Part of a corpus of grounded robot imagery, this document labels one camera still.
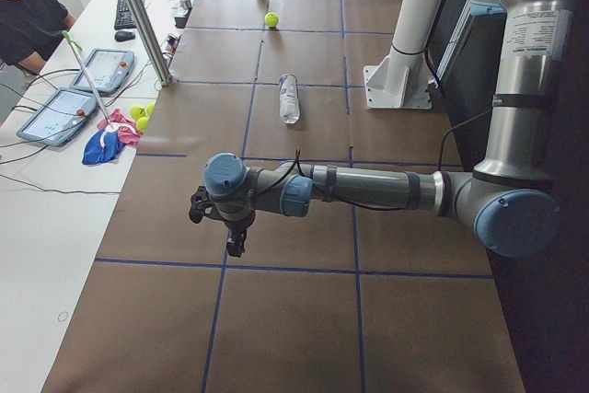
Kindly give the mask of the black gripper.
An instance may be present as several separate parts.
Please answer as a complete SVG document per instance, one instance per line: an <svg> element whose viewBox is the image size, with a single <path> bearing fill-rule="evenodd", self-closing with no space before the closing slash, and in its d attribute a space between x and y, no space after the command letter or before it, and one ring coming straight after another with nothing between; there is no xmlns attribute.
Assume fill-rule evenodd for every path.
<svg viewBox="0 0 589 393"><path fill-rule="evenodd" d="M226 252L230 257L238 257L245 252L247 230L252 225L252 217L226 220L225 225L230 231L225 244Z"/></svg>

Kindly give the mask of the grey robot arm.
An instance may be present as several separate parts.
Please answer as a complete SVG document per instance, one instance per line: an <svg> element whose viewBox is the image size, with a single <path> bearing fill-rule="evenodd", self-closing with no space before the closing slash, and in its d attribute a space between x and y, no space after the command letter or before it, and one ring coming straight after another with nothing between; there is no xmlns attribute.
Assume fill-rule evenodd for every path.
<svg viewBox="0 0 589 393"><path fill-rule="evenodd" d="M500 255L536 253L560 230L560 209L543 164L573 12L581 1L471 0L475 14L506 15L486 154L472 172L421 175L298 161L268 170L223 153L204 167L190 220L223 222L227 252L237 257L259 211L303 217L312 200L377 211L431 209L460 221Z"/></svg>

